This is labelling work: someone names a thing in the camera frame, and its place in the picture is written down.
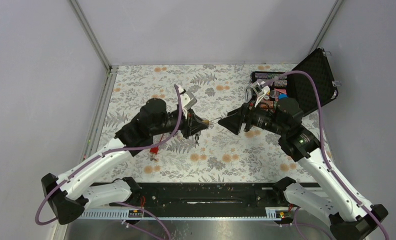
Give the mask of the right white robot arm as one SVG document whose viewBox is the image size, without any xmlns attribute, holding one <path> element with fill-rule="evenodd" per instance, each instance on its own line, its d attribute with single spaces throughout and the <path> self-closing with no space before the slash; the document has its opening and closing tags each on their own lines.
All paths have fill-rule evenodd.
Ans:
<svg viewBox="0 0 396 240">
<path fill-rule="evenodd" d="M 304 168 L 324 190 L 327 198 L 309 192 L 285 177 L 274 186 L 273 201 L 279 206 L 298 206 L 323 221 L 337 240 L 362 240 L 381 226 L 388 212 L 372 204 L 356 190 L 327 157 L 321 138 L 302 125 L 303 112 L 296 100 L 282 98 L 274 111 L 244 103 L 218 123 L 234 134 L 252 127 L 279 135 L 281 149 Z"/>
</svg>

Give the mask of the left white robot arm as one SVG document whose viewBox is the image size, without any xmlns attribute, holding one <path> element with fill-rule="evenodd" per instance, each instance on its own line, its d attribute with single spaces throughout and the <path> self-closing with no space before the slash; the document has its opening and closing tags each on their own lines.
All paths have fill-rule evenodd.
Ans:
<svg viewBox="0 0 396 240">
<path fill-rule="evenodd" d="M 65 173 L 43 176 L 41 184 L 45 198 L 36 213 L 36 223 L 43 225 L 39 218 L 45 204 L 49 204 L 55 215 L 47 223 L 57 221 L 61 225 L 73 222 L 90 208 L 115 202 L 136 205 L 141 193 L 131 177 L 98 186 L 93 186 L 93 183 L 120 162 L 134 158 L 143 150 L 158 147 L 154 136 L 168 134 L 161 141 L 164 144 L 177 132 L 188 138 L 208 129 L 209 121 L 192 110 L 195 103 L 193 97 L 182 96 L 177 109 L 167 112 L 164 100 L 151 98 L 129 123 L 115 133 L 113 139 L 84 162 Z"/>
</svg>

